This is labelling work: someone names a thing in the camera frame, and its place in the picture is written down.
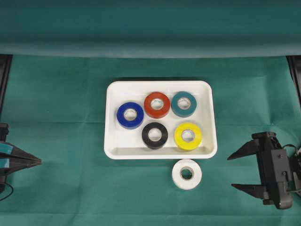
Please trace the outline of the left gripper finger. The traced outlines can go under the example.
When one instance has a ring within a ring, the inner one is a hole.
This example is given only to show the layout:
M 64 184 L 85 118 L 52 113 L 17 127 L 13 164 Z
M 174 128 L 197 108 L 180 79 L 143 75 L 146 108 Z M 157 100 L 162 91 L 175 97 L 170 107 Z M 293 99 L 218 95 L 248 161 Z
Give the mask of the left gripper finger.
M 11 144 L 11 143 L 6 143 L 6 142 L 1 142 L 0 143 L 0 158 L 9 158 L 9 159 L 23 159 L 27 161 L 36 161 L 41 163 L 41 159 L 37 158 L 36 156 L 27 153 L 23 151 L 22 149 L 18 148 L 17 146 Z
M 6 162 L 5 164 L 1 163 L 0 164 L 0 176 L 4 177 L 4 176 L 7 176 L 16 171 L 27 169 L 27 168 L 32 168 L 32 167 L 35 167 L 38 165 L 41 165 L 40 161 L 17 162 L 17 163 Z

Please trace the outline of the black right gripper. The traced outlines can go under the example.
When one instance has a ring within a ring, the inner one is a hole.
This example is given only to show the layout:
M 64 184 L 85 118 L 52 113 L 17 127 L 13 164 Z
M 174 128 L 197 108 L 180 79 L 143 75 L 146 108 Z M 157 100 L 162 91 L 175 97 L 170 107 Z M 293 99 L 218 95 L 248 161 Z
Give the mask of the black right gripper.
M 273 204 L 281 210 L 292 207 L 293 198 L 289 192 L 292 176 L 286 150 L 274 132 L 255 133 L 252 134 L 252 139 L 231 154 L 227 160 L 256 154 L 261 184 L 232 184 L 232 186 L 261 199 L 265 205 Z

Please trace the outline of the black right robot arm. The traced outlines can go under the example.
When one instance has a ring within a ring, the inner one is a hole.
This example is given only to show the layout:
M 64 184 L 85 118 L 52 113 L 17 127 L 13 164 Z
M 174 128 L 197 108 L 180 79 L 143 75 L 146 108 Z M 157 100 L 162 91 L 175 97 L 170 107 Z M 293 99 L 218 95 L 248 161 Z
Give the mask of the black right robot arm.
M 232 186 L 255 198 L 264 205 L 275 205 L 277 209 L 289 209 L 293 205 L 292 193 L 301 195 L 301 150 L 294 145 L 282 146 L 275 132 L 252 134 L 246 142 L 227 160 L 256 155 L 261 184 Z

